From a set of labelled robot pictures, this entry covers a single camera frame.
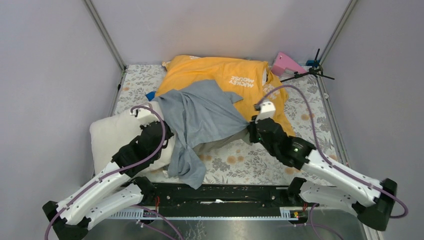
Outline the grey blue pillowcase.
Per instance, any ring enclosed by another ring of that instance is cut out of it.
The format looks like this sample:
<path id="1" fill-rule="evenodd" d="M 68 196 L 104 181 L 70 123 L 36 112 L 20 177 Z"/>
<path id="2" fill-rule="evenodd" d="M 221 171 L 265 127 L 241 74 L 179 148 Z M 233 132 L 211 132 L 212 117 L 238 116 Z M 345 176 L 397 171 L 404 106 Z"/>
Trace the grey blue pillowcase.
<path id="1" fill-rule="evenodd" d="M 234 106 L 242 100 L 235 92 L 223 91 L 212 79 L 172 89 L 153 99 L 175 134 L 169 176 L 179 177 L 193 189 L 202 185 L 207 169 L 194 148 L 245 130 L 249 123 Z"/>

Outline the white pillow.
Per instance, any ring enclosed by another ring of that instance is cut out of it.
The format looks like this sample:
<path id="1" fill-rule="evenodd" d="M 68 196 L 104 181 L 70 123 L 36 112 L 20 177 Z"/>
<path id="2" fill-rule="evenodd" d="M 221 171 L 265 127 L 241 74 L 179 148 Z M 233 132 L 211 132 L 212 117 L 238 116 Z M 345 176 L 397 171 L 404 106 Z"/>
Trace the white pillow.
<path id="1" fill-rule="evenodd" d="M 151 107 L 160 117 L 165 120 L 163 111 L 156 101 L 143 103 L 142 106 Z M 94 173 L 97 175 L 112 160 L 112 156 L 118 150 L 130 143 L 142 130 L 138 120 L 130 114 L 131 107 L 122 113 L 97 120 L 90 125 L 91 150 L 94 161 Z M 172 152 L 175 146 L 175 136 L 168 140 L 167 148 L 161 150 L 160 158 L 155 160 L 149 167 L 140 171 L 136 177 L 158 170 L 170 164 Z"/>

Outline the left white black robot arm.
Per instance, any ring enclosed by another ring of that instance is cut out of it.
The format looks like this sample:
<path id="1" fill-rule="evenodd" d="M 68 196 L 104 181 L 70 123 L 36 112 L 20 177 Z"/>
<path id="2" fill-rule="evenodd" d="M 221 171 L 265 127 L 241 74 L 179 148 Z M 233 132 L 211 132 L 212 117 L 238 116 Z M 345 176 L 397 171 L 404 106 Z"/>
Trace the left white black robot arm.
<path id="1" fill-rule="evenodd" d="M 101 221 L 117 212 L 157 200 L 156 188 L 141 171 L 171 149 L 173 133 L 162 120 L 141 127 L 141 133 L 115 153 L 106 167 L 68 198 L 48 201 L 42 207 L 49 225 L 60 240 L 82 240 Z"/>

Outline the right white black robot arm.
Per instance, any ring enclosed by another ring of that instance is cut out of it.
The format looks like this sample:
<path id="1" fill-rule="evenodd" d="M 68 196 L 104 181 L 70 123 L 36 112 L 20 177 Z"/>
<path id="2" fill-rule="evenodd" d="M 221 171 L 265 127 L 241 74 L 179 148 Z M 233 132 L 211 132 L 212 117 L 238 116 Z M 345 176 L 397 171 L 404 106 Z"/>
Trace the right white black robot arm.
<path id="1" fill-rule="evenodd" d="M 323 186 L 304 178 L 289 185 L 287 201 L 293 206 L 317 203 L 343 210 L 364 225 L 385 231 L 391 218 L 398 184 L 390 178 L 374 179 L 339 162 L 330 161 L 317 146 L 300 137 L 288 136 L 271 118 L 253 116 L 247 127 L 252 143 L 287 167 L 320 177 L 331 186 Z"/>

